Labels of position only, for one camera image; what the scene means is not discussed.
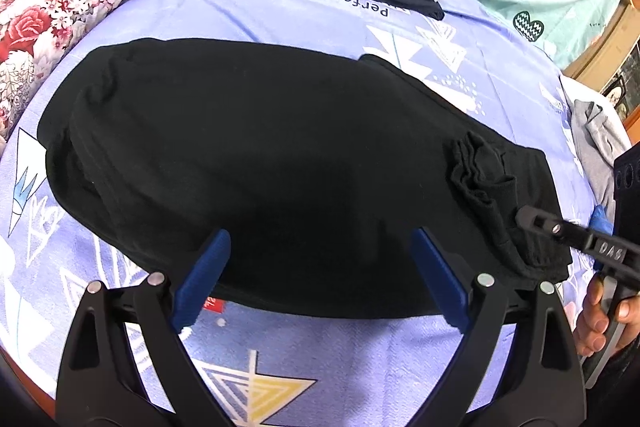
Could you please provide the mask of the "right hand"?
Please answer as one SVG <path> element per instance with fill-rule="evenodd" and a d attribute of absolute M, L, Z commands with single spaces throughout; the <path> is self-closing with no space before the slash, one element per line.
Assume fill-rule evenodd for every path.
<path fill-rule="evenodd" d="M 595 275 L 589 283 L 582 312 L 578 315 L 576 329 L 573 332 L 577 353 L 582 357 L 590 357 L 600 352 L 608 342 L 604 333 L 610 320 L 601 306 L 603 295 L 603 283 L 600 277 Z M 625 325 L 614 349 L 614 353 L 617 353 L 633 343 L 639 335 L 639 297 L 623 300 L 617 308 L 615 320 Z"/>

